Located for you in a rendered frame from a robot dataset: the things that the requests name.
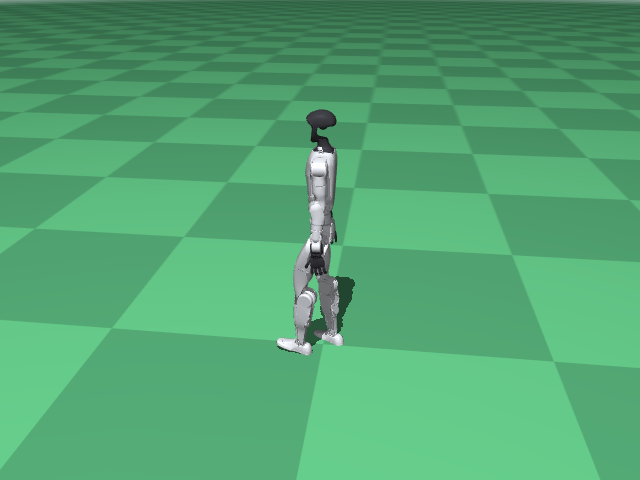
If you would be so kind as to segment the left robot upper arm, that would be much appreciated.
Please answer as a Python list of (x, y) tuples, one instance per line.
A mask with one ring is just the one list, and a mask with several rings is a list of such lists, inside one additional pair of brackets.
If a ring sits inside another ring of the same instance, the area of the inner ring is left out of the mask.
[(321, 205), (324, 212), (326, 208), (326, 179), (328, 176), (326, 158), (315, 158), (313, 160), (310, 165), (310, 175), (312, 178), (312, 193), (315, 196), (315, 200), (309, 204), (309, 212), (314, 204)]

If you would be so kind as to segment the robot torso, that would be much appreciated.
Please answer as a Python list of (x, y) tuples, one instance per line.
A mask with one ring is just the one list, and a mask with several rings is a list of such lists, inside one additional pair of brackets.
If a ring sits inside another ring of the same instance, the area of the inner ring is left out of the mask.
[[(333, 147), (333, 146), (332, 146)], [(315, 151), (317, 148), (319, 151)], [(312, 178), (310, 175), (310, 165), (315, 158), (326, 158), (326, 162), (328, 163), (328, 176), (326, 179), (326, 208), (324, 211), (325, 224), (323, 225), (322, 234), (327, 236), (327, 244), (329, 245), (335, 238), (335, 221), (334, 218), (331, 217), (330, 210), (333, 209), (334, 199), (335, 199), (335, 188), (336, 188), (336, 175), (337, 175), (337, 152), (335, 147), (334, 153), (323, 152), (322, 147), (314, 147), (308, 157), (306, 163), (306, 181), (307, 181), (307, 190), (308, 190), (308, 200), (309, 204), (315, 200), (315, 196), (312, 193)], [(320, 151), (321, 150), (321, 151)]]

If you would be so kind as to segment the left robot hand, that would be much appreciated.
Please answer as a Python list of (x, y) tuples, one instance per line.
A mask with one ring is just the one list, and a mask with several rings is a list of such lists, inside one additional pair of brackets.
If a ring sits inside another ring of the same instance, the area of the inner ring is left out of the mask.
[[(309, 257), (309, 261), (305, 265), (305, 268), (307, 269), (309, 264), (310, 264), (310, 267), (311, 267), (310, 274), (313, 274), (313, 268), (314, 268), (316, 276), (318, 275), (317, 269), (319, 270), (319, 275), (322, 275), (323, 273), (327, 274), (327, 271), (325, 270), (325, 262), (324, 262), (324, 259), (321, 256), (323, 254), (323, 245), (322, 245), (322, 243), (321, 243), (321, 252), (320, 253), (312, 252), (311, 251), (311, 244), (310, 244), (310, 254), (312, 256)], [(321, 271), (321, 267), (323, 269), (323, 273)]]

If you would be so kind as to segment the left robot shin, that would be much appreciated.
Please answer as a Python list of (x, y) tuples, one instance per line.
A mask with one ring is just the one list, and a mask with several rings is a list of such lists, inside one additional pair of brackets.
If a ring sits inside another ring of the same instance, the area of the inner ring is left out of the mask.
[[(308, 294), (301, 294), (298, 299), (294, 298), (294, 324), (295, 324), (295, 335), (296, 335), (296, 344), (303, 346), (305, 339), (307, 328), (310, 327), (314, 305), (312, 306), (313, 300)], [(297, 339), (298, 334), (298, 339)], [(299, 343), (298, 343), (299, 341)], [(301, 344), (300, 344), (301, 343)]]

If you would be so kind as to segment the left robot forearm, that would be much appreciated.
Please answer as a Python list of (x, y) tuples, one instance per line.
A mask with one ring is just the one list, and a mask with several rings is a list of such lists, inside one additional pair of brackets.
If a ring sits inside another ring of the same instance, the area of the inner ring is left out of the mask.
[(310, 208), (310, 213), (311, 213), (311, 217), (312, 217), (312, 218), (310, 218), (310, 224), (311, 224), (311, 229), (310, 229), (310, 232), (311, 232), (311, 235), (310, 235), (311, 251), (320, 253), (321, 252), (321, 243), (322, 243), (322, 238), (323, 238), (323, 235), (322, 235), (323, 225), (325, 224), (325, 217), (324, 217), (323, 208), (319, 204), (314, 204)]

